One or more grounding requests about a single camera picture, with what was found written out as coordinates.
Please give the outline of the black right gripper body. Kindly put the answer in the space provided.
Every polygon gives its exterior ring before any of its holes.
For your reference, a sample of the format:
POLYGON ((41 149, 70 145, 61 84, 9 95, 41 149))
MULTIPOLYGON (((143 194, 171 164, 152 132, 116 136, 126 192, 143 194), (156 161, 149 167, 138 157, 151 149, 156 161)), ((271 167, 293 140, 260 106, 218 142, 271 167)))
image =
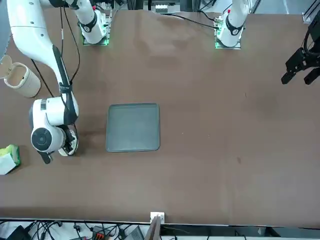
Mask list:
POLYGON ((67 125, 60 125, 59 128, 64 132, 65 144, 76 143, 78 141, 75 131, 69 128, 67 125))

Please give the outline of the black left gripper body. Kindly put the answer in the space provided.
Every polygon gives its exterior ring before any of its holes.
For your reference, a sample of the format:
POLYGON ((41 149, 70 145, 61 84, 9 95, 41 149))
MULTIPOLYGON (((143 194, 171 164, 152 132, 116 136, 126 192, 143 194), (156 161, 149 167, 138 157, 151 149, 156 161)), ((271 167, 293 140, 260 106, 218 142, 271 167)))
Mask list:
POLYGON ((308 57, 312 59, 317 59, 320 57, 320 18, 315 17, 310 25, 308 26, 307 32, 305 34, 305 53, 308 57), (308 49, 307 43, 308 39, 311 37, 313 42, 313 47, 308 49))

